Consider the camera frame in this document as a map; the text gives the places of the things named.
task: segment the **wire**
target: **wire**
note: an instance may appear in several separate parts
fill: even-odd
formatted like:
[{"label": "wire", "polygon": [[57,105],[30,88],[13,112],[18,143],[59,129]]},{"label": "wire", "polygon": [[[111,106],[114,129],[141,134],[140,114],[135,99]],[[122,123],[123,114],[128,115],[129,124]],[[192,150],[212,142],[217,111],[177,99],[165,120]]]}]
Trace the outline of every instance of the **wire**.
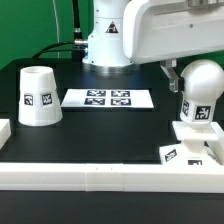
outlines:
[{"label": "wire", "polygon": [[42,54],[42,52],[44,51],[47,51],[47,50],[50,50],[52,48],[55,48],[55,47],[60,47],[60,46],[63,46],[63,45],[69,45],[69,44],[74,44],[74,41],[64,41],[64,42],[60,42],[60,43],[56,43],[56,44],[52,44],[52,45],[49,45],[45,48],[43,48],[41,51],[39,51],[38,53],[36,53],[33,58],[39,58],[39,56]]},{"label": "wire", "polygon": [[57,4],[56,0],[53,0],[54,5],[54,15],[55,15],[55,21],[56,21],[56,28],[57,28],[57,41],[60,43],[60,25],[59,25],[59,19],[58,19],[58,10],[57,10]]},{"label": "wire", "polygon": [[72,3],[73,3],[74,25],[75,28],[80,28],[78,0],[72,0]]},{"label": "wire", "polygon": [[76,49],[59,49],[59,50],[48,50],[48,51],[40,51],[38,53],[38,55],[34,55],[33,58],[39,58],[39,56],[41,56],[42,54],[45,54],[45,53],[52,53],[52,52],[73,52],[73,51],[84,51],[85,49],[84,48],[76,48]]}]

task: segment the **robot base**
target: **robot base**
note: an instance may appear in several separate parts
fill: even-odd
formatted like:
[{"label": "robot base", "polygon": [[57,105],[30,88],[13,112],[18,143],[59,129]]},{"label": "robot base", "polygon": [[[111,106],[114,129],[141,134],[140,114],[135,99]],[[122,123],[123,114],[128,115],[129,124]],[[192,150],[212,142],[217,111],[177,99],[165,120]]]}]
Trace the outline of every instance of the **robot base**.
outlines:
[{"label": "robot base", "polygon": [[90,70],[102,74],[121,74],[121,73],[128,73],[130,71],[137,71],[139,70],[140,66],[133,63],[131,63],[130,65],[115,66],[115,67],[99,66],[89,63],[88,58],[85,57],[83,59],[83,68],[85,70]]}]

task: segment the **white plastic part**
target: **white plastic part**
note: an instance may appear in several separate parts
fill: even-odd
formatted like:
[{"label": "white plastic part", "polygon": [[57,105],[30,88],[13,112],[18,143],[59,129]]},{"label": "white plastic part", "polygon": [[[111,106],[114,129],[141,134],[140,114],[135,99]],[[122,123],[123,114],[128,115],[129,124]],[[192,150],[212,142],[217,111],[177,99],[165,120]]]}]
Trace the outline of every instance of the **white plastic part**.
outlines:
[{"label": "white plastic part", "polygon": [[62,119],[53,69],[27,67],[20,73],[19,122],[46,126]]},{"label": "white plastic part", "polygon": [[0,149],[11,136],[11,128],[9,119],[0,119]]},{"label": "white plastic part", "polygon": [[168,166],[220,166],[215,152],[205,142],[218,142],[219,136],[213,126],[192,129],[184,122],[173,122],[174,131],[181,144],[160,147],[160,158]]},{"label": "white plastic part", "polygon": [[224,165],[224,132],[222,128],[216,123],[211,123],[216,135],[219,137],[219,141],[207,141],[210,148],[213,149],[215,155],[219,158],[219,161]]},{"label": "white plastic part", "polygon": [[124,52],[141,64],[223,50],[223,23],[223,4],[132,0],[124,12]]},{"label": "white plastic part", "polygon": [[94,30],[83,63],[99,67],[131,64],[123,50],[123,14],[129,0],[94,0]]},{"label": "white plastic part", "polygon": [[223,166],[0,163],[0,190],[224,193],[223,186]]},{"label": "white plastic part", "polygon": [[215,62],[198,60],[189,64],[184,78],[181,120],[191,127],[212,122],[216,100],[224,91],[224,71]]}]

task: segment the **black cable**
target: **black cable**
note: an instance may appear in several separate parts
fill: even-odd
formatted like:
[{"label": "black cable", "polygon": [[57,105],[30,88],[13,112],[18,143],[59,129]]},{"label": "black cable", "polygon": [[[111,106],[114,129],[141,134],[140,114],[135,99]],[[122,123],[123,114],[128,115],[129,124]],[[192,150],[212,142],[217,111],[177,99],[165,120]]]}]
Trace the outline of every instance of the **black cable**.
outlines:
[{"label": "black cable", "polygon": [[78,0],[72,0],[72,3],[73,3],[73,14],[74,14],[74,26],[75,28],[80,28]]},{"label": "black cable", "polygon": [[74,39],[82,39],[78,0],[72,0],[72,5],[73,5],[73,20],[74,20]]},{"label": "black cable", "polygon": [[47,51],[49,49],[52,49],[52,48],[55,48],[55,47],[60,47],[60,46],[63,46],[63,45],[69,45],[69,44],[74,44],[74,41],[64,41],[64,42],[60,42],[60,43],[56,43],[56,44],[52,44],[52,45],[49,45],[45,48],[43,48],[41,51],[39,51],[38,53],[36,53],[33,58],[38,58],[42,52],[44,51]]},{"label": "black cable", "polygon": [[47,51],[40,51],[38,54],[35,54],[33,58],[39,58],[42,54],[45,53],[52,53],[52,52],[73,52],[73,51],[83,51],[83,48],[78,48],[78,49],[65,49],[65,50],[47,50]]}]

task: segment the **white block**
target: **white block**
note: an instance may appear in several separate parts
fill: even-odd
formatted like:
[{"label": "white block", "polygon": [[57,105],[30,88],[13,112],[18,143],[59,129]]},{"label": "white block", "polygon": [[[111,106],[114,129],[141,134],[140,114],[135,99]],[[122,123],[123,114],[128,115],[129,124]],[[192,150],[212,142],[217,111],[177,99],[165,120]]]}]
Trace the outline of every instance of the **white block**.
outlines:
[{"label": "white block", "polygon": [[11,128],[9,119],[0,119],[0,149],[11,136]]},{"label": "white block", "polygon": [[209,147],[213,150],[215,155],[218,157],[221,164],[224,165],[224,132],[218,123],[212,122],[211,125],[214,128],[219,138],[219,141],[217,142],[207,141],[207,143]]},{"label": "white block", "polygon": [[0,190],[85,191],[80,164],[0,163]]},{"label": "white block", "polygon": [[211,125],[198,129],[198,131],[190,128],[186,123],[181,121],[173,121],[173,128],[177,139],[182,140],[201,140],[201,141],[218,141],[218,136]]},{"label": "white block", "polygon": [[124,191],[224,193],[224,168],[124,165]]},{"label": "white block", "polygon": [[214,152],[204,146],[201,152],[191,152],[183,148],[183,145],[169,145],[160,147],[160,159],[163,166],[220,166],[220,161]]},{"label": "white block", "polygon": [[88,164],[86,191],[123,191],[123,164]]}]

